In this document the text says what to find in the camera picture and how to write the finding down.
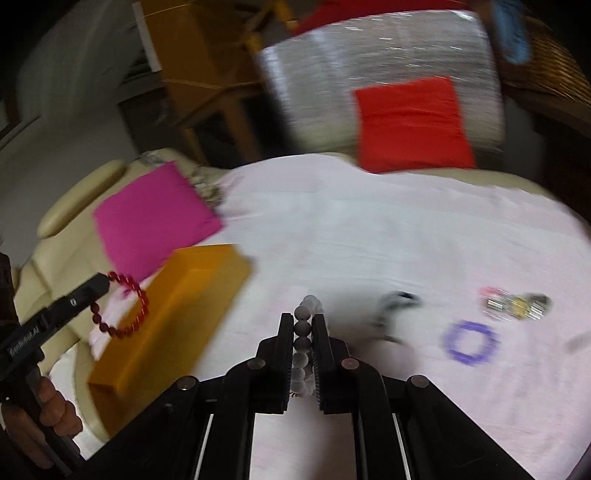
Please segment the person's left hand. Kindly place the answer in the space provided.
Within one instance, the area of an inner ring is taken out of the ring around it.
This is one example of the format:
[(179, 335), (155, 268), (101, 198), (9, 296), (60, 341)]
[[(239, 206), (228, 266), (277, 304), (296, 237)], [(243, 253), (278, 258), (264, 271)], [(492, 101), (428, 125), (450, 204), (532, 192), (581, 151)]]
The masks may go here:
[[(41, 400), (39, 421), (51, 427), (60, 437), (74, 437), (82, 431), (82, 421), (74, 405), (55, 389), (46, 377), (41, 377), (36, 386)], [(45, 435), (24, 410), (14, 405), (1, 407), (2, 418), (8, 437), (13, 444), (37, 467), (49, 469), (53, 462), (43, 448), (47, 445)]]

